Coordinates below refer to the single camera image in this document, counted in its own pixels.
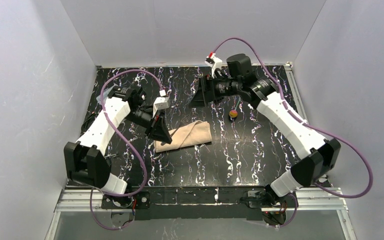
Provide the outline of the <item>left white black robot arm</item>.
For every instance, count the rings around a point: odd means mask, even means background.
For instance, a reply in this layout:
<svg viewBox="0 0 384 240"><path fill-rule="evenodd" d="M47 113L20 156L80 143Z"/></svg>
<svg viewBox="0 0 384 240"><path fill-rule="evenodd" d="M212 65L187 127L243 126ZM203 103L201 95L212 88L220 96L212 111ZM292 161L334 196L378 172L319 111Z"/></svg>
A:
<svg viewBox="0 0 384 240"><path fill-rule="evenodd" d="M152 106L146 106L143 88L114 86L103 98L105 109L76 142L67 142L63 153L69 180L100 189L111 196L126 196L127 182L111 172L105 159L107 146L124 120L145 128L149 139L170 144L172 137L165 123L169 97L160 91Z"/></svg>

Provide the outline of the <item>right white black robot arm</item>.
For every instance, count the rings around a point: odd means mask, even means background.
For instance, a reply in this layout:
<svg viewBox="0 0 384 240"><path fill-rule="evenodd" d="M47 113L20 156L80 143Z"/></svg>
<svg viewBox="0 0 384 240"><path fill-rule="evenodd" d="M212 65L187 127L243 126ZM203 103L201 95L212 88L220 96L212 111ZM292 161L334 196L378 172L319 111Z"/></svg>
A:
<svg viewBox="0 0 384 240"><path fill-rule="evenodd" d="M215 53L210 53L205 63L211 74L199 79L189 106L202 108L220 102L223 97L239 96L277 127L300 158L299 163L265 187L267 200L278 200L309 187L335 166L341 148L339 141L328 140L305 126L305 120L289 109L279 87L268 79L257 78L247 55L239 53L227 59L229 75L222 72L222 60Z"/></svg>

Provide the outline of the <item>beige cloth napkin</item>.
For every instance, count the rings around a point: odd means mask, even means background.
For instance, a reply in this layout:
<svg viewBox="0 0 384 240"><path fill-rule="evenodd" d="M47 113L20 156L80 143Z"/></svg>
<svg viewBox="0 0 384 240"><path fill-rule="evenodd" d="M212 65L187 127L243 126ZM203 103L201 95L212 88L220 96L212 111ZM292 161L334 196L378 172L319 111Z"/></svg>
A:
<svg viewBox="0 0 384 240"><path fill-rule="evenodd" d="M187 148L194 145L210 143L213 140L210 123L201 120L197 120L178 128L171 138L171 144L166 143L162 145L161 141L154 141L153 145L155 152L161 153Z"/></svg>

